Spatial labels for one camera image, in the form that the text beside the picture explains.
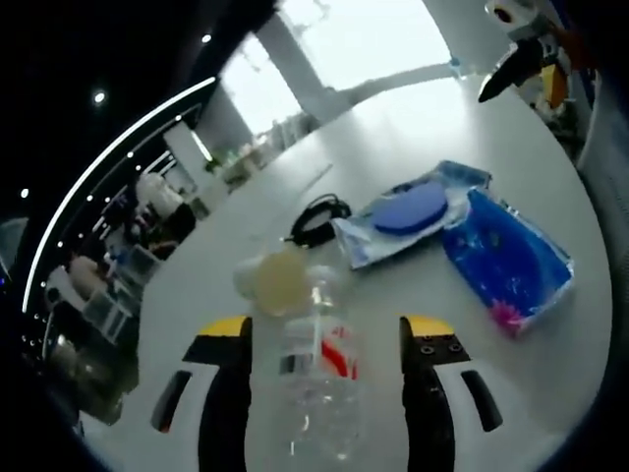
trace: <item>yellow object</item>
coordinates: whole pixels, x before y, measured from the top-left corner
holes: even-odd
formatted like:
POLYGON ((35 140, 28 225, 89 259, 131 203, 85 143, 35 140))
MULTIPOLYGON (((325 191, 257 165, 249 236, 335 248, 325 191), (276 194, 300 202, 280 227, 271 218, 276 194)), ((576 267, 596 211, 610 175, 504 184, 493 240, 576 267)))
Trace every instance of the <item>yellow object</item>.
POLYGON ((406 317, 411 325, 413 337, 419 336, 447 336, 454 334, 454 329, 448 323, 436 318, 408 315, 406 317))
POLYGON ((198 336, 240 336, 240 331, 247 317, 235 317, 219 320, 206 325, 198 336))
POLYGON ((274 317, 308 306, 310 284, 304 251, 289 246, 266 256, 254 274, 254 295, 256 306, 274 317))
POLYGON ((566 76, 556 64, 542 69, 543 97, 550 108, 554 109, 563 103, 568 94, 566 76))

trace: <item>black cable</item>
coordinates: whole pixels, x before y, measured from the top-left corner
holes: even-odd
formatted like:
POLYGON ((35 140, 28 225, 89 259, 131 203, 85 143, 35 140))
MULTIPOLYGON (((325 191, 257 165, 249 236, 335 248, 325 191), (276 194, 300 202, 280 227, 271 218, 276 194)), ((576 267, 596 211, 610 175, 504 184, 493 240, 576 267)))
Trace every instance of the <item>black cable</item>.
POLYGON ((292 241, 300 247, 315 248, 334 239, 334 229, 329 220, 315 228, 305 229, 313 219, 325 213, 329 214, 329 220, 331 220, 332 218, 347 218, 352 211, 349 205, 335 194, 321 195, 306 206, 306 209, 295 220, 291 235, 284 241, 292 241))

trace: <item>desk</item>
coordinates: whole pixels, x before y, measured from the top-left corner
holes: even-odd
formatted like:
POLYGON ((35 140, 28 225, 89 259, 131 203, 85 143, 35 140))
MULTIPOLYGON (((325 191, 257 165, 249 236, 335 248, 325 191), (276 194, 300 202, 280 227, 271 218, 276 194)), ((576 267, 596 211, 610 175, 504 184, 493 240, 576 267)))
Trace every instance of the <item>desk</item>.
MULTIPOLYGON (((476 413, 469 413, 472 399, 462 393, 457 368, 439 372, 453 409, 455 469, 529 471, 544 463, 600 387, 611 332, 607 258, 596 215, 561 146, 514 92, 477 104, 480 84, 475 77, 448 79, 377 95, 289 148, 234 192, 144 292, 141 384, 134 395, 142 395, 143 379, 172 375, 203 325, 247 312, 232 285, 234 265, 285 235, 314 197, 335 192, 358 208, 451 159, 491 172, 491 187, 574 258, 573 297, 545 325, 512 341, 438 244, 365 271, 345 268, 350 321, 369 347, 368 448, 356 470, 406 470, 398 319, 409 313, 454 326, 504 418, 503 426, 484 433, 476 413)), ((339 261, 334 244, 313 252, 313 262, 343 267, 339 261)), ((261 432, 255 408, 254 400, 249 429, 261 432)), ((250 471, 276 470, 264 454, 268 436, 248 441, 250 471)))

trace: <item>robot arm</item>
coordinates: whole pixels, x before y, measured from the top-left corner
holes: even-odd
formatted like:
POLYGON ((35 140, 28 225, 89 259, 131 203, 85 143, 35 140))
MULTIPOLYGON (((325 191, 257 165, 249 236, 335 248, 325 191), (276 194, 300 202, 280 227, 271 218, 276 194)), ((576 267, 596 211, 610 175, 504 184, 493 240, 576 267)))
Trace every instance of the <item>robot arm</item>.
POLYGON ((544 98, 556 108, 568 96, 570 73, 594 65, 580 38, 556 26, 534 2, 491 0, 485 9, 513 43, 484 81, 480 103, 541 74, 544 98))

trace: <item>window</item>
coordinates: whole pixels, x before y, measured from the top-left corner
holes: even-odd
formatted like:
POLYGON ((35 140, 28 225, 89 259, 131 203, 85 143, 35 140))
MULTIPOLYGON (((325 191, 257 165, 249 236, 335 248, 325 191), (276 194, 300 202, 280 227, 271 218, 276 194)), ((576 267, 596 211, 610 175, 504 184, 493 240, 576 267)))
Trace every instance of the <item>window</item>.
POLYGON ((336 89, 450 60, 421 0, 286 0, 281 11, 321 80, 336 89))
POLYGON ((266 50, 252 35, 225 68, 223 85, 254 135, 302 111, 266 50))

